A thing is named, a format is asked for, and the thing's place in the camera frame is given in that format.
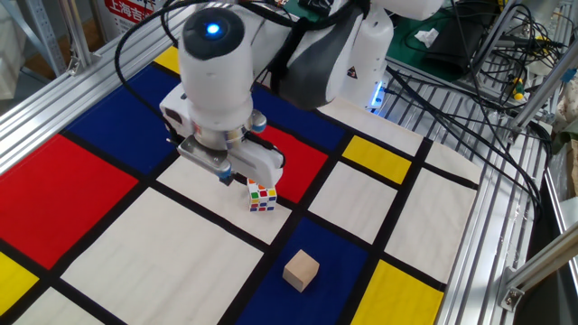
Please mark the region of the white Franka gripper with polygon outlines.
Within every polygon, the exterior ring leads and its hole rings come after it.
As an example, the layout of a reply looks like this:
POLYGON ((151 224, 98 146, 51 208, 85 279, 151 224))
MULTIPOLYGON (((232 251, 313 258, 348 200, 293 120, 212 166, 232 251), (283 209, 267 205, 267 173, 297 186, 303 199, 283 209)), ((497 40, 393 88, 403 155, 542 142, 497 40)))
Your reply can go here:
POLYGON ((195 108, 183 88, 174 88, 163 99, 160 109, 183 138, 177 145, 179 154, 217 175, 226 186, 234 181, 234 172, 266 187, 274 187, 283 175, 283 153, 255 138, 265 130, 267 120, 252 103, 241 116, 240 124, 229 130, 200 125, 192 117, 195 108))

